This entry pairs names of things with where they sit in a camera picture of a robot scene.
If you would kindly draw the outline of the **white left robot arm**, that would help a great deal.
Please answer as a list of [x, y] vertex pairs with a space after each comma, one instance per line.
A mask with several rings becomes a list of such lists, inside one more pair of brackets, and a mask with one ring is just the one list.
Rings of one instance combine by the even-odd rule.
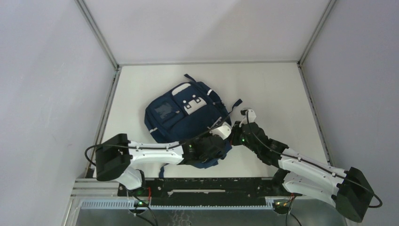
[[222, 158], [231, 126], [221, 125], [187, 141], [146, 144], [131, 141], [126, 134], [117, 134], [96, 146], [95, 165], [98, 181], [117, 181], [135, 196], [146, 193], [147, 183], [139, 164], [167, 163], [199, 166]]

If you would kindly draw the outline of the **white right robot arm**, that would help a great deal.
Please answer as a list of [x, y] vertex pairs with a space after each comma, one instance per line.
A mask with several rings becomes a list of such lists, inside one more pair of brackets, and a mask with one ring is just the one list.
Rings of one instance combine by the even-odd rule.
[[253, 109], [240, 113], [243, 118], [234, 123], [231, 144], [248, 148], [262, 163], [278, 169], [272, 182], [276, 195], [289, 192], [309, 196], [330, 204], [353, 222], [363, 221], [375, 193], [361, 170], [336, 168], [302, 155], [269, 138], [256, 124]]

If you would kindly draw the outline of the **navy blue student backpack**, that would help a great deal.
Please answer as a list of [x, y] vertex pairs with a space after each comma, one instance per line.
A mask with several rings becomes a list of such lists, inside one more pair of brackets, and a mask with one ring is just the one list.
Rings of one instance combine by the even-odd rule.
[[188, 79], [154, 99], [145, 109], [144, 123], [157, 143], [185, 141], [226, 122], [230, 111], [208, 85]]

